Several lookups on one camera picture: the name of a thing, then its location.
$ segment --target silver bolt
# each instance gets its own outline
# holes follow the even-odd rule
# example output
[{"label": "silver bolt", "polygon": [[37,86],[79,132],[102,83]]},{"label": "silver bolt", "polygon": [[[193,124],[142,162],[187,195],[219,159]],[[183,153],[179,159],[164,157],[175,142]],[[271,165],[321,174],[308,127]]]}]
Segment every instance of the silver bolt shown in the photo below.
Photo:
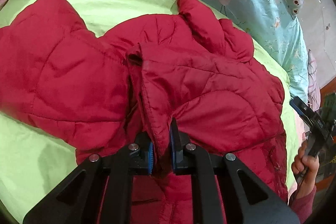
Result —
[{"label": "silver bolt", "polygon": [[194,145],[193,143],[188,143],[188,144],[185,146],[185,148],[186,148],[187,150],[193,151],[193,150],[196,149],[196,145]]},{"label": "silver bolt", "polygon": [[95,161],[99,160],[99,155],[97,155],[97,154],[92,154],[92,155],[89,156],[89,160],[90,160],[91,162],[95,162]]},{"label": "silver bolt", "polygon": [[138,149],[139,149],[139,146],[138,146],[136,143],[131,143],[131,144],[128,146],[128,149],[129,149],[129,150],[132,150],[132,151],[135,151],[135,150],[138,150]]},{"label": "silver bolt", "polygon": [[233,161],[233,160],[236,159],[236,156],[235,156],[234,154],[232,154],[232,153],[227,153],[227,154],[225,155],[225,158],[226,158],[227,160]]}]

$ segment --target red jacket sleeve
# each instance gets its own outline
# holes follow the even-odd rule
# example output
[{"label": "red jacket sleeve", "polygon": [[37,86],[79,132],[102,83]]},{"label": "red jacket sleeve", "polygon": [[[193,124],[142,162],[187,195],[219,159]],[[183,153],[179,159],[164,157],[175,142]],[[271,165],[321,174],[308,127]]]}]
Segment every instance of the red jacket sleeve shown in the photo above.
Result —
[{"label": "red jacket sleeve", "polygon": [[316,186],[311,193],[303,198],[295,199],[291,204],[291,209],[298,215],[300,223],[304,223],[312,213],[312,206],[316,194]]}]

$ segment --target red puffer jacket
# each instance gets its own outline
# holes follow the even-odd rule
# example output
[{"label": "red puffer jacket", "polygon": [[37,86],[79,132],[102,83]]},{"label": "red puffer jacket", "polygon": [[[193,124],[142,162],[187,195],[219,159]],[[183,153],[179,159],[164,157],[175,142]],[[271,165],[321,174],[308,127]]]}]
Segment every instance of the red puffer jacket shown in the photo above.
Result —
[{"label": "red puffer jacket", "polygon": [[[96,38],[66,0],[37,0],[0,29],[0,109],[76,147],[78,162],[145,129],[161,175],[174,116],[193,142],[234,152],[286,200],[280,80],[230,20],[177,3],[178,15],[144,15]],[[190,178],[155,182],[135,179],[132,222],[191,223]]]}]

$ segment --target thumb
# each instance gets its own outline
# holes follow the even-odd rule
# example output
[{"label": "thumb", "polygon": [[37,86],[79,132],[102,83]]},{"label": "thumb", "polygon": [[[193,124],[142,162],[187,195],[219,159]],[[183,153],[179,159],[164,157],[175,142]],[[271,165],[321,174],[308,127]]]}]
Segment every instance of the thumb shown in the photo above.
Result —
[{"label": "thumb", "polygon": [[308,167],[308,172],[305,176],[305,182],[309,184],[314,184],[317,172],[319,170],[319,158],[314,158],[312,156],[303,156],[302,163]]}]

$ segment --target green object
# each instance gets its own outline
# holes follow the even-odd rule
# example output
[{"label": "green object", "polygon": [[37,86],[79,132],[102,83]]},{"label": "green object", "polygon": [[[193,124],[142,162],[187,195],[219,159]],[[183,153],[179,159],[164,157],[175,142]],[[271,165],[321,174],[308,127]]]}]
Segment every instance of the green object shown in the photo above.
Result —
[{"label": "green object", "polygon": [[[36,0],[9,0],[0,11],[0,27]],[[176,14],[176,0],[68,0],[97,37],[115,25],[144,14]],[[224,15],[214,10],[217,18]],[[289,105],[289,77],[254,41],[254,57],[284,86],[281,119],[287,133],[287,186],[294,182],[291,163],[298,149],[294,112]],[[0,115],[0,199],[22,223],[24,215],[75,168],[74,148],[43,131]]]}]

